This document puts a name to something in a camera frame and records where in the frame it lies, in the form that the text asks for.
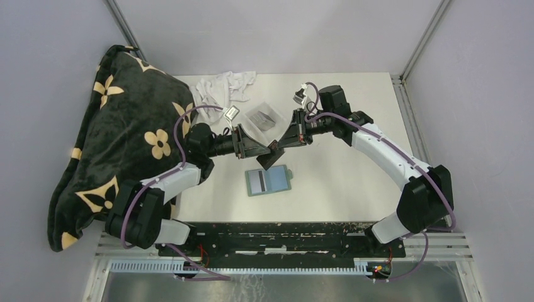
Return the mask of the black credit card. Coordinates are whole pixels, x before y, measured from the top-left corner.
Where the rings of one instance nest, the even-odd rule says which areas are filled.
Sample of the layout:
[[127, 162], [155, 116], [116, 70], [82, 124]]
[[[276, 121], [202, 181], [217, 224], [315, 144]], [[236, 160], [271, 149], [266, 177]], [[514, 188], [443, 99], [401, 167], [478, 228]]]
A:
[[285, 153], [284, 148], [281, 148], [278, 146], [278, 142], [276, 140], [273, 140], [269, 145], [268, 148], [270, 152], [268, 154], [263, 154], [258, 157], [256, 157], [256, 161], [260, 164], [260, 166], [264, 170], [268, 170], [270, 167], [272, 167], [276, 161], [283, 156]]

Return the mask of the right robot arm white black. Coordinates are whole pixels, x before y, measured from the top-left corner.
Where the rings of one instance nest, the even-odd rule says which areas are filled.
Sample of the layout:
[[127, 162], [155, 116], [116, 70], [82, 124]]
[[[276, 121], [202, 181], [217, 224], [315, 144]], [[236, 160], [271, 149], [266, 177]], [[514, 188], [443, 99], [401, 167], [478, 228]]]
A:
[[293, 100], [300, 107], [293, 111], [278, 149], [310, 145], [315, 135], [332, 133], [377, 164], [401, 191], [395, 211], [364, 231], [368, 255], [381, 256], [396, 239], [456, 227], [452, 177], [445, 166], [433, 167], [401, 149], [365, 112], [351, 110], [339, 85], [318, 89], [306, 82]]

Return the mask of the silver VIP credit card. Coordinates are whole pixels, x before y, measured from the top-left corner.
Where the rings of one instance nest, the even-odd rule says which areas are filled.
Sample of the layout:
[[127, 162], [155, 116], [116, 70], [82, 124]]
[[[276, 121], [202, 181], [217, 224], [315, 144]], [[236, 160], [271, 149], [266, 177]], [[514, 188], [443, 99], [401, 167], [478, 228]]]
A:
[[250, 196], [260, 195], [266, 192], [266, 179], [264, 170], [256, 169], [246, 171], [247, 190]]

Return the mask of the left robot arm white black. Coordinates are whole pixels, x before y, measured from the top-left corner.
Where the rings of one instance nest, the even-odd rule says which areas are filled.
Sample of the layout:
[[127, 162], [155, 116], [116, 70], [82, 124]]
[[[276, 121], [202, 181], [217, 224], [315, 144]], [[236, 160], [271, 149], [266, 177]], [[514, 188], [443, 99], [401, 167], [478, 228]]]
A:
[[213, 158], [234, 154], [238, 159], [271, 154], [274, 149], [251, 138], [241, 125], [225, 135], [216, 135], [199, 123], [185, 136], [186, 153], [176, 167], [142, 181], [120, 184], [115, 205], [105, 223], [105, 232], [126, 247], [142, 249], [174, 244], [180, 254], [196, 252], [198, 239], [187, 223], [168, 218], [166, 205], [183, 191], [203, 183], [214, 168]]

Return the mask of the green leather card holder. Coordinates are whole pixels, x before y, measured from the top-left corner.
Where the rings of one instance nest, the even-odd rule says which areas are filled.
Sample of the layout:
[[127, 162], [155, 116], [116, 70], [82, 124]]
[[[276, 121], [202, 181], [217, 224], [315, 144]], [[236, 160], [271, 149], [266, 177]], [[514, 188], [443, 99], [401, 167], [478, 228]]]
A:
[[286, 165], [272, 166], [267, 171], [264, 170], [264, 174], [265, 174], [265, 179], [266, 179], [267, 190], [265, 193], [260, 194], [260, 195], [255, 195], [255, 196], [274, 194], [274, 193], [291, 190], [292, 188], [291, 180], [293, 179], [293, 172], [290, 169], [288, 169]]

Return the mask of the clear plastic card box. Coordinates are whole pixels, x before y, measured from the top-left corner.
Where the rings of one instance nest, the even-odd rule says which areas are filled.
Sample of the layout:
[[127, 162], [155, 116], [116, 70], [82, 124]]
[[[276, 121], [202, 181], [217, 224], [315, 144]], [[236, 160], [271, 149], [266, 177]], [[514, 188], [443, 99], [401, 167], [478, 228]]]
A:
[[287, 119], [274, 106], [265, 101], [248, 109], [246, 116], [269, 142], [279, 139], [288, 126]]

